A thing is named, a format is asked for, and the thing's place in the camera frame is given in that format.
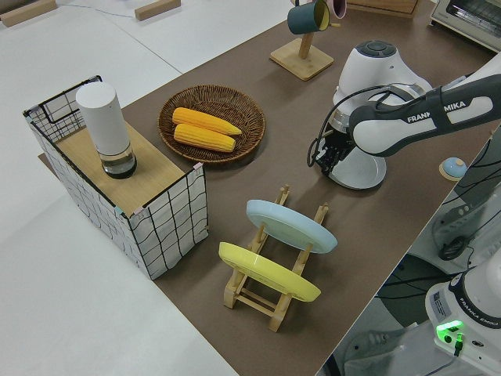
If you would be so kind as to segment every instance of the white table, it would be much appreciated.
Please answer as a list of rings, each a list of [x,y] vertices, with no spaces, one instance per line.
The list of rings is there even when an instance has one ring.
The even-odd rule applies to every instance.
[[[0,374],[235,374],[79,211],[38,160],[22,116],[95,74],[126,106],[285,20],[291,7],[185,0],[132,18],[151,1],[61,0],[33,20],[0,24]]]

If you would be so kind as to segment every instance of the corn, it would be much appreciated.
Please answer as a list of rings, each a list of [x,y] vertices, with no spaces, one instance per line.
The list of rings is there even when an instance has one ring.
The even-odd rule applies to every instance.
[[[210,129],[211,131],[228,136],[242,134],[242,131],[226,120],[205,114],[204,112],[190,110],[185,107],[178,107],[174,110],[174,113],[172,114],[172,121],[174,124],[196,125],[197,127]]]
[[[174,130],[174,139],[178,143],[225,153],[235,149],[235,139],[191,124],[178,124]]]

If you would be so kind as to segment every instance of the wicker basket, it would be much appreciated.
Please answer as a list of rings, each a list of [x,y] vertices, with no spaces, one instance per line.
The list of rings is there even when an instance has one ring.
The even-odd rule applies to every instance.
[[[177,107],[217,116],[241,129],[242,134],[234,136],[235,150],[222,153],[178,143],[174,139],[175,124],[172,122],[172,113]],[[265,115],[242,92],[225,86],[199,85],[178,92],[164,104],[158,118],[158,130],[162,140],[177,154],[206,164],[224,164],[241,160],[259,145],[265,134]]]

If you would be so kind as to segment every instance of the yellow plate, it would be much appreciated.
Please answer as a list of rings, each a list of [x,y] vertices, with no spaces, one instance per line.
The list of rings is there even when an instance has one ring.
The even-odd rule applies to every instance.
[[[305,278],[245,248],[221,242],[219,257],[250,278],[297,300],[312,302],[320,295],[320,290]]]

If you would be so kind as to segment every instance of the franka emika robot arm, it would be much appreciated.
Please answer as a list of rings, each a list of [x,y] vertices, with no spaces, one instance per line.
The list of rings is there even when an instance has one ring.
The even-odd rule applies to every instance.
[[[393,45],[365,42],[348,57],[333,102],[308,152],[308,165],[318,164],[327,176],[355,147],[386,157],[410,143],[501,118],[501,52],[470,76],[433,89]],[[439,348],[501,376],[501,250],[434,285],[425,305]]]
[[[344,65],[308,165],[318,164],[328,176],[355,147],[387,157],[410,143],[499,119],[499,88],[501,53],[469,77],[433,89],[393,45],[364,42]]]

